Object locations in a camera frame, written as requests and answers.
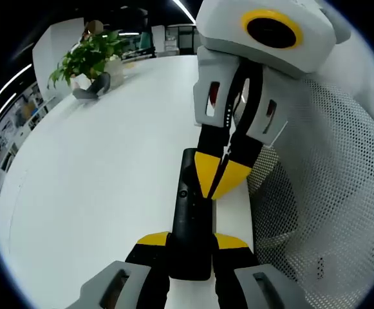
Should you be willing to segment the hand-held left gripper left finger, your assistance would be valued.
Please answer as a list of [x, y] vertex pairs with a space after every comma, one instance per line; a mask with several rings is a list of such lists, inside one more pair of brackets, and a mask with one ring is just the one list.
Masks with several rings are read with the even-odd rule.
[[125, 261], [114, 261], [80, 288], [69, 308], [164, 308], [170, 288], [167, 238], [170, 232], [139, 239]]

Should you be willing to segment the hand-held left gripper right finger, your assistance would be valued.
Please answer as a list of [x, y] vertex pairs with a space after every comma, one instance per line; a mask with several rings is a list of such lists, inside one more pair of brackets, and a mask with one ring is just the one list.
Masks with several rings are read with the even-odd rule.
[[304, 290], [271, 264], [259, 264], [243, 240], [214, 235], [212, 262], [220, 308], [311, 308]]

